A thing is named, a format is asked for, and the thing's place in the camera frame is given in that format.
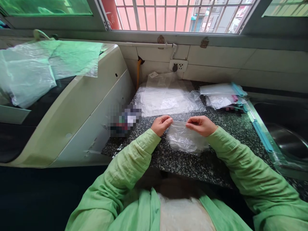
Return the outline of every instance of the green jacket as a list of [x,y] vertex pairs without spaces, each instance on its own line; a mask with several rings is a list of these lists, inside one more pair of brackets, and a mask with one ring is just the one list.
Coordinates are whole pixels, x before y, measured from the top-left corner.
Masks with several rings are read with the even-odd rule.
[[[308,203],[299,199],[281,175],[221,127],[207,140],[256,214],[256,230],[308,230]],[[125,196],[149,167],[159,142],[149,129],[120,151],[85,192],[65,230],[159,230],[160,200],[153,188],[141,191],[139,198],[124,208]],[[250,230],[223,201],[207,195],[199,200],[217,231]]]

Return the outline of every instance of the dark floor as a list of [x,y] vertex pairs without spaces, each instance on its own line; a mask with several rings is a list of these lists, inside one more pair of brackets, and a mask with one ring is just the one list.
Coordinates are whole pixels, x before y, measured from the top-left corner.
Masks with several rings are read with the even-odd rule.
[[106,168],[0,167],[0,230],[64,230],[86,189]]

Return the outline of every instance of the person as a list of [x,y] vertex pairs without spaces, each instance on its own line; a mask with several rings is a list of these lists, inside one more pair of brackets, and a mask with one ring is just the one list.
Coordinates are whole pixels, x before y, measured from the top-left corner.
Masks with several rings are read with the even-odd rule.
[[[199,198],[169,199],[152,187],[141,189],[127,203],[127,195],[146,172],[172,120],[168,115],[156,118],[150,129],[119,152],[85,192],[65,230],[251,230],[222,200],[206,193]],[[225,162],[255,213],[255,230],[308,230],[308,203],[249,147],[206,116],[191,117],[186,127],[206,137]]]

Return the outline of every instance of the pipe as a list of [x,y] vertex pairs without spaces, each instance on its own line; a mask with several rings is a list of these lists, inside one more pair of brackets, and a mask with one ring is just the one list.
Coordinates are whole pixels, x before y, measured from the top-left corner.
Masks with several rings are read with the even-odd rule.
[[40,35],[42,35],[47,40],[51,40],[51,38],[48,37],[43,31],[38,29],[33,30],[33,36],[36,41],[40,41]]
[[139,78],[140,78],[140,65],[141,65],[142,59],[138,60],[137,64],[137,84],[136,84],[136,90],[139,88]]
[[135,42],[116,42],[116,41],[98,41],[98,40],[83,40],[83,39],[61,39],[66,41],[87,41],[87,42],[102,42],[102,43],[112,43],[116,44],[118,46],[126,46],[126,47],[157,47],[157,48],[172,48],[172,56],[171,59],[174,58],[174,55],[177,51],[177,45],[176,44],[168,44],[167,42],[165,44],[161,43],[135,43]]

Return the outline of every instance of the hand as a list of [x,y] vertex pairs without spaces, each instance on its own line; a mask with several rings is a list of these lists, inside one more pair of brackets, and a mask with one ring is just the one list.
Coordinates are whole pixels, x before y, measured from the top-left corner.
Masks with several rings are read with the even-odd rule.
[[208,137],[213,134],[218,126],[216,126],[209,118],[206,116],[193,116],[187,121],[186,127],[192,129],[199,133],[201,136]]
[[164,131],[171,125],[173,119],[168,115],[163,115],[154,120],[151,129],[159,137],[161,137]]

